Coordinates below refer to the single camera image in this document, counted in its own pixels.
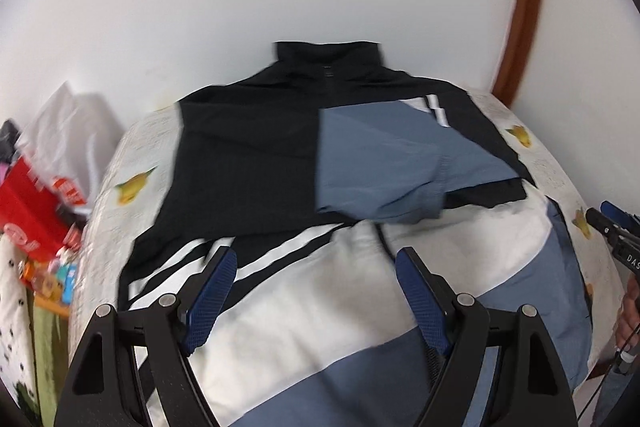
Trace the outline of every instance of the jacket collar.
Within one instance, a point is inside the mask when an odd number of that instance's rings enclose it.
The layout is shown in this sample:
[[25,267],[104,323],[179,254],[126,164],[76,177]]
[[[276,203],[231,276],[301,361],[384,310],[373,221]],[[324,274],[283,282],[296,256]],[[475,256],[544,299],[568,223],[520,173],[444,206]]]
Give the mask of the jacket collar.
[[276,53],[279,62],[291,66],[382,66],[382,57],[375,42],[276,42]]

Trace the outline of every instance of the pink fabric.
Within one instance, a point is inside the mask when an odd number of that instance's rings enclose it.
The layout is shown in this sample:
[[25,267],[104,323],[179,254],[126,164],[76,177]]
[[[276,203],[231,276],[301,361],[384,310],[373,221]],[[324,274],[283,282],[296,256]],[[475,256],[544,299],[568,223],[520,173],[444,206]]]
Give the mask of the pink fabric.
[[8,163],[0,163],[0,184],[6,178],[6,174],[9,172],[9,164]]

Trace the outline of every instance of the green cloth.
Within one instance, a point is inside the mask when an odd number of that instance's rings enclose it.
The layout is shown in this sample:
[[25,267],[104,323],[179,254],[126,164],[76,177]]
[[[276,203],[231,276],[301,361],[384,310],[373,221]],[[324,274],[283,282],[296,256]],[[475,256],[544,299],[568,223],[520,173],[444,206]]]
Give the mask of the green cloth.
[[34,306],[32,324],[42,425],[53,427],[68,369],[68,322],[59,315]]

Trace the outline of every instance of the metal screw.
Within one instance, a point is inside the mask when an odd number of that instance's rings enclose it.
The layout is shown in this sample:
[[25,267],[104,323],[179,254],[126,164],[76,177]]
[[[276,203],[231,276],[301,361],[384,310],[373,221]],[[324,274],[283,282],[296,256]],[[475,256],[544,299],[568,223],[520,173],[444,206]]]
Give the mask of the metal screw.
[[98,317],[106,317],[111,313],[111,305],[110,304],[101,304],[95,309],[95,314]]
[[163,308],[168,308],[169,306],[174,304],[174,302],[175,302],[175,295],[172,293],[165,293],[163,296],[161,296],[161,298],[158,299],[158,303]]
[[473,306],[476,300],[474,299],[473,295],[469,295],[468,293],[461,293],[460,295],[458,295],[458,302],[463,306]]
[[525,304],[522,307],[522,313],[527,315],[527,317],[535,317],[536,315],[538,315],[538,310],[531,304]]

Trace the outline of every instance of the white plastic bag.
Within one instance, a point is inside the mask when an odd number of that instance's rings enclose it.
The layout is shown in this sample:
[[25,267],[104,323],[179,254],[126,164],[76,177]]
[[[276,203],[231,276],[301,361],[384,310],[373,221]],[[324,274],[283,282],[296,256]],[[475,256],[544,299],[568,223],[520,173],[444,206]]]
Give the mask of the white plastic bag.
[[107,122],[62,84],[16,147],[70,208],[89,214],[117,145]]

